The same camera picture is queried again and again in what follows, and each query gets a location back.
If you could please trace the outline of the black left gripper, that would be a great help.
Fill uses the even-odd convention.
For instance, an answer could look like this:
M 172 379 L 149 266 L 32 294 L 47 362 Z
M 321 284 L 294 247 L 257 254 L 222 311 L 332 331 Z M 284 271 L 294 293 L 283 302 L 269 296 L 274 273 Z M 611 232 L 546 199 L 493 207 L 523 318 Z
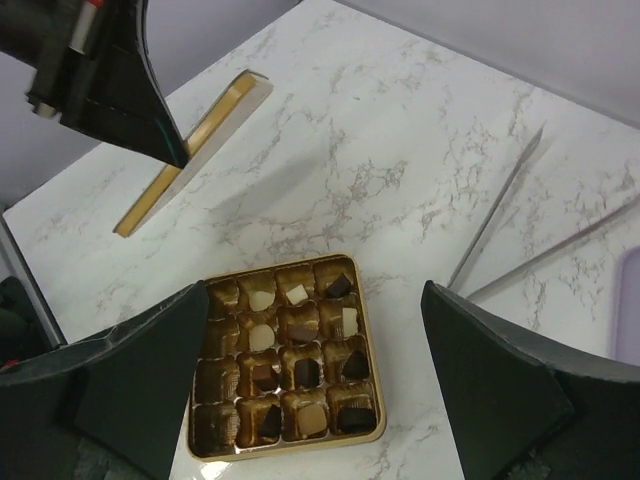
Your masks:
M 147 1 L 25 1 L 22 61 L 36 114 L 182 169 L 190 160 L 162 96 L 146 36 Z

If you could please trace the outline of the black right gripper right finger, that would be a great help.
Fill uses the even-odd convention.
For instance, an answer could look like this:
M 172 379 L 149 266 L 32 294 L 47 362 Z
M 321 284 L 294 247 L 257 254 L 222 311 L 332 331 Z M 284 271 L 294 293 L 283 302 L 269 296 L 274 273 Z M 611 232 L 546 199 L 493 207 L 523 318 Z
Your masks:
M 636 479 L 639 369 L 429 281 L 421 313 L 467 479 Z

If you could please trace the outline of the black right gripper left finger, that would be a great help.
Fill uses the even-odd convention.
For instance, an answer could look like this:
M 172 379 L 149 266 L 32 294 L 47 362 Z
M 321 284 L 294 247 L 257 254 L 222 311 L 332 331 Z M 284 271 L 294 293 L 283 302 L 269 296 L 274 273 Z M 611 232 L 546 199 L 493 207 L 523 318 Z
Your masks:
M 168 478 L 203 342 L 198 281 L 139 315 L 1 373 L 1 476 L 86 478 L 95 446 Z

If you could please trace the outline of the silver tin lid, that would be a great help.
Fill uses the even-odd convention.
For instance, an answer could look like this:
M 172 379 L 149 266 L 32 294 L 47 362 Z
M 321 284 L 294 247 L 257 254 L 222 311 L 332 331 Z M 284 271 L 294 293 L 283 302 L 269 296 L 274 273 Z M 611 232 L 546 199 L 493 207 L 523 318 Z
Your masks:
M 175 198 L 206 166 L 231 136 L 250 118 L 273 91 L 270 80 L 244 70 L 227 86 L 186 140 L 190 154 L 179 169 L 164 167 L 114 228 L 128 238 Z

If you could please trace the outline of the dark square chocolate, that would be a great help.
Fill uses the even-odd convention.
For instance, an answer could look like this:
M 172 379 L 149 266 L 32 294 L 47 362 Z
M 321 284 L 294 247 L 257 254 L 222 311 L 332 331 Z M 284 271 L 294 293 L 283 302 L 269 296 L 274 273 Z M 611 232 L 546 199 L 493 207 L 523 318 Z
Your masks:
M 345 407 L 337 415 L 337 427 L 342 434 L 370 432 L 377 425 L 372 409 L 363 407 Z

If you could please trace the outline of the dark heart chocolate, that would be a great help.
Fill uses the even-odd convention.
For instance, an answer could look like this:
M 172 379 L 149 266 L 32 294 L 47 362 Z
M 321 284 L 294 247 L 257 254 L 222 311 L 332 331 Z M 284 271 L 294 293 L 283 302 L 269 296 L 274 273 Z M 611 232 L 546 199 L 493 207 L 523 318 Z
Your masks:
M 350 380 L 363 380 L 369 377 L 367 356 L 360 350 L 354 351 L 342 367 L 341 374 Z

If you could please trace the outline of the metal tongs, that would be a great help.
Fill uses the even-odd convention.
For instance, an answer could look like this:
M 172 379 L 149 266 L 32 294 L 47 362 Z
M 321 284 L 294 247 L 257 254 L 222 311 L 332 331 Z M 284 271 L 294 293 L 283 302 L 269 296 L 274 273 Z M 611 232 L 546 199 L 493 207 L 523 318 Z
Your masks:
M 639 133 L 540 130 L 508 176 L 448 288 L 479 297 L 639 202 Z

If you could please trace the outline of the dark chocolate piece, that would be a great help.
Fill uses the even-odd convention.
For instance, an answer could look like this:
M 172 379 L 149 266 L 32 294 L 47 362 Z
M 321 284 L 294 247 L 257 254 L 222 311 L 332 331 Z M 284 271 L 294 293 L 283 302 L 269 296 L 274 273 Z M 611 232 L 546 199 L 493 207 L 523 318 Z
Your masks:
M 320 384 L 319 364 L 311 359 L 298 360 L 294 366 L 294 381 L 297 388 L 314 388 Z

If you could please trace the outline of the white square chocolate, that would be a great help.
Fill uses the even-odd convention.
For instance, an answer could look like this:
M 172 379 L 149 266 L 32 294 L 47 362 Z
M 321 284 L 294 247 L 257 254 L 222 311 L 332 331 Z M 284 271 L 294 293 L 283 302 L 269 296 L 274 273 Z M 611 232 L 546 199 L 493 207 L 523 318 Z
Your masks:
M 298 305 L 309 298 L 303 284 L 298 284 L 291 290 L 288 290 L 285 295 L 291 305 Z

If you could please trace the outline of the milk brown chocolate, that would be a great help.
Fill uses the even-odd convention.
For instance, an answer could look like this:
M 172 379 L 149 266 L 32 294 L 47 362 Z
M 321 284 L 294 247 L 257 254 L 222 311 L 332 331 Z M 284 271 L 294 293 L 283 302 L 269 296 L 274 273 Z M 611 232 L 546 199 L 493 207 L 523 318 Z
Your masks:
M 261 392 L 275 391 L 279 387 L 280 374 L 270 365 L 256 365 L 252 370 L 252 382 Z

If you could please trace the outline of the cream oval chocolate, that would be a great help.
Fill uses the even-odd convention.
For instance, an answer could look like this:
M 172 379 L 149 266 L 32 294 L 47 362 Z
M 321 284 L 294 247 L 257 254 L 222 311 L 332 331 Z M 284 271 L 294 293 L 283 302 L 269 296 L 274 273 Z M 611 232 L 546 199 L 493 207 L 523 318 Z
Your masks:
M 275 333 L 268 324 L 256 325 L 249 332 L 249 347 L 253 352 L 269 349 L 274 343 Z

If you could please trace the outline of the white ridged chocolate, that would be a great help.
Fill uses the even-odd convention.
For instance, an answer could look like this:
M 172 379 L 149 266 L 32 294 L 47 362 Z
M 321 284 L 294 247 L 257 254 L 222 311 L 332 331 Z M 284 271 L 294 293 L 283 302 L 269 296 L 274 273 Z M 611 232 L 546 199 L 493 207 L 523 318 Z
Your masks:
M 249 307 L 253 312 L 261 312 L 271 307 L 276 295 L 269 291 L 254 291 L 249 297 Z

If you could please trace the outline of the beige chocolate piece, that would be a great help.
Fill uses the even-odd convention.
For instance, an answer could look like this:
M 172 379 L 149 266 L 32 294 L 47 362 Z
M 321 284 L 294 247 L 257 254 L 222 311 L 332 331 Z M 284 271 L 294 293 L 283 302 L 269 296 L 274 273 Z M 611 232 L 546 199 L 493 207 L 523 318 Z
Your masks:
M 320 404 L 308 404 L 298 410 L 298 431 L 302 438 L 323 434 L 327 429 L 327 416 Z

